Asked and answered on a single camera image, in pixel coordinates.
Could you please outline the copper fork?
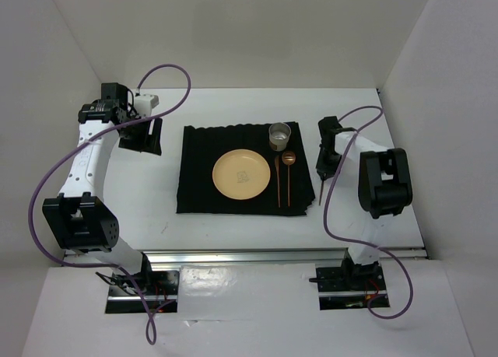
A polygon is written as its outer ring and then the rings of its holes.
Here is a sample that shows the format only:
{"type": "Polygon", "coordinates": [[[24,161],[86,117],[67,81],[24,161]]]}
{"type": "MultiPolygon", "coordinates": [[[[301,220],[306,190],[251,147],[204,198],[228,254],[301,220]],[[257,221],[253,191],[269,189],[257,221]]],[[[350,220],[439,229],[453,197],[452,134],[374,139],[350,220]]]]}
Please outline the copper fork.
{"type": "Polygon", "coordinates": [[[323,193],[324,193],[324,180],[321,179],[320,194],[319,194],[319,200],[318,200],[319,206],[321,206],[321,203],[322,203],[323,193]]]}

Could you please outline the copper spoon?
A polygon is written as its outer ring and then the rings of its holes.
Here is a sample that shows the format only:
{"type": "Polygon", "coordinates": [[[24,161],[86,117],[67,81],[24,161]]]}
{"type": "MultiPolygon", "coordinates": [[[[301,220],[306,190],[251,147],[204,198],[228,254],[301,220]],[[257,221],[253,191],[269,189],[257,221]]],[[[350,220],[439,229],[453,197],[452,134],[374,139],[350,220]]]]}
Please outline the copper spoon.
{"type": "Polygon", "coordinates": [[[293,151],[285,151],[282,154],[282,162],[287,167],[287,205],[291,206],[291,169],[290,167],[296,162],[296,154],[293,151]]]}

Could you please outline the black cloth placemat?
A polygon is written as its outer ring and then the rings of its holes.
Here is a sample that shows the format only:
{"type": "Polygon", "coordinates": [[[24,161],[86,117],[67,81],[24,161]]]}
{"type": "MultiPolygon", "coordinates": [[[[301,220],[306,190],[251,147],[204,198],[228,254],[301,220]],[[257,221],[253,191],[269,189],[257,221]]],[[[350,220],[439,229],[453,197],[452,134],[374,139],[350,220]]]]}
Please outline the black cloth placemat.
{"type": "Polygon", "coordinates": [[[315,199],[299,124],[289,121],[291,136],[286,150],[296,155],[291,167],[281,164],[277,179],[269,145],[269,124],[236,124],[226,127],[184,127],[181,169],[177,190],[178,213],[228,215],[302,216],[315,199]],[[226,152],[249,149],[268,162],[272,178],[257,197],[237,201],[222,195],[212,180],[212,169],[226,152]]]}

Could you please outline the copper knife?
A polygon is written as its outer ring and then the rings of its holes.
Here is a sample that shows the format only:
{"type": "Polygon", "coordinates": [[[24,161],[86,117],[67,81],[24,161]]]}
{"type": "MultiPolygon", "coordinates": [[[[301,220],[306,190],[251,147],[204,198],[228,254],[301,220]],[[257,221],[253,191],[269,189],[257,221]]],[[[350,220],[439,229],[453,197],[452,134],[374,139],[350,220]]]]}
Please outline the copper knife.
{"type": "Polygon", "coordinates": [[[280,187],[280,173],[279,173],[279,156],[277,155],[274,159],[275,172],[276,172],[276,183],[277,183],[277,202],[278,207],[281,208],[281,187],[280,187]]]}

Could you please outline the paper cup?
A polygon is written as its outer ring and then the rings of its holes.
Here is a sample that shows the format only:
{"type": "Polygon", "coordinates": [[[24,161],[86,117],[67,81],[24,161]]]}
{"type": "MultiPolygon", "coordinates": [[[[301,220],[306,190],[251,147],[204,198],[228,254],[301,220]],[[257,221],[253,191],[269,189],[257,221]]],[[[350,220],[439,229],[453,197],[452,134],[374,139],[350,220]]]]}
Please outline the paper cup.
{"type": "Polygon", "coordinates": [[[288,124],[283,122],[271,124],[268,129],[270,147],[276,152],[285,150],[291,134],[292,130],[288,124]]]}

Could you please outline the beige plate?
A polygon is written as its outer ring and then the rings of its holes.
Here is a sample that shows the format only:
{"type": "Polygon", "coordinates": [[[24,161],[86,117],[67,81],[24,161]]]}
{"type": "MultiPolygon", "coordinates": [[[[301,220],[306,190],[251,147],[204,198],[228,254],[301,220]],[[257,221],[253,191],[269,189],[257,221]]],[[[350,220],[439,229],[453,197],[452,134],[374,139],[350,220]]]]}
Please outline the beige plate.
{"type": "Polygon", "coordinates": [[[238,201],[257,197],[269,185],[271,170],[265,158],[249,149],[221,155],[212,168],[212,181],[224,196],[238,201]]]}

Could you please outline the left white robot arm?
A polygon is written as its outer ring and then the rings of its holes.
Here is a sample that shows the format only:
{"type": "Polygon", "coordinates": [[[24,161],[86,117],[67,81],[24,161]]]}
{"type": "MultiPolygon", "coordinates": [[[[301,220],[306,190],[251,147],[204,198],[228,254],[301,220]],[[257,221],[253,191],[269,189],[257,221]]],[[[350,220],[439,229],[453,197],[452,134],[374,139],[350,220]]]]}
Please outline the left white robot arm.
{"type": "Polygon", "coordinates": [[[114,264],[115,285],[137,294],[150,291],[155,277],[146,256],[120,238],[117,217],[103,202],[103,186],[114,146],[161,154],[162,121],[148,120],[159,102],[156,95],[133,94],[117,82],[102,84],[101,97],[78,113],[79,143],[86,147],[75,155],[58,196],[42,205],[60,248],[114,264]]]}

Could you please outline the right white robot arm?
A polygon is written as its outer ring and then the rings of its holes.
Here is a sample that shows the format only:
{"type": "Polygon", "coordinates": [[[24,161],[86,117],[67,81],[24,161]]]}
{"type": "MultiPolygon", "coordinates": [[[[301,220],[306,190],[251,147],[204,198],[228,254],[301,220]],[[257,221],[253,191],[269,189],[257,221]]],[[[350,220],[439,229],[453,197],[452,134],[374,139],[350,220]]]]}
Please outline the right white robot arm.
{"type": "Polygon", "coordinates": [[[330,189],[345,174],[352,173],[356,188],[354,202],[363,211],[362,232],[348,238],[333,233],[328,226],[328,206],[325,202],[323,222],[326,233],[349,246],[340,271],[332,277],[346,289],[360,290],[381,274],[379,247],[395,217],[411,205],[412,182],[406,151],[388,148],[358,134],[354,128],[341,126],[336,116],[318,122],[321,136],[316,171],[321,181],[332,180],[330,189]]]}

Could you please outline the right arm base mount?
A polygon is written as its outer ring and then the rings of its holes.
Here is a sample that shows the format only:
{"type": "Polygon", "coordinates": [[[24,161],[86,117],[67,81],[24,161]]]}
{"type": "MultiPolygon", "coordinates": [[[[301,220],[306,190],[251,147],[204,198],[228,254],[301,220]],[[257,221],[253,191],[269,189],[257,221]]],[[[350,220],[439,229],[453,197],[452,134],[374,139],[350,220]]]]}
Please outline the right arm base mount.
{"type": "Polygon", "coordinates": [[[341,267],[318,267],[308,279],[316,285],[320,310],[366,309],[390,306],[382,268],[377,265],[369,274],[353,276],[341,267]]]}

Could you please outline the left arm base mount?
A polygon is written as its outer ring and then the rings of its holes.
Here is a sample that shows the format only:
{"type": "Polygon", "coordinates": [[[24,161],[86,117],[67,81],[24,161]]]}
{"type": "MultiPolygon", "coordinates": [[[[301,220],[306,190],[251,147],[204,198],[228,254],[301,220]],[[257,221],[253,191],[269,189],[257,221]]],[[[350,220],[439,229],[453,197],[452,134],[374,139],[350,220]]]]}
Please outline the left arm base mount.
{"type": "MultiPolygon", "coordinates": [[[[132,282],[123,275],[96,275],[108,286],[105,314],[144,313],[141,297],[132,282]]],[[[151,271],[147,279],[135,276],[147,307],[152,313],[176,313],[180,270],[151,271]]]]}

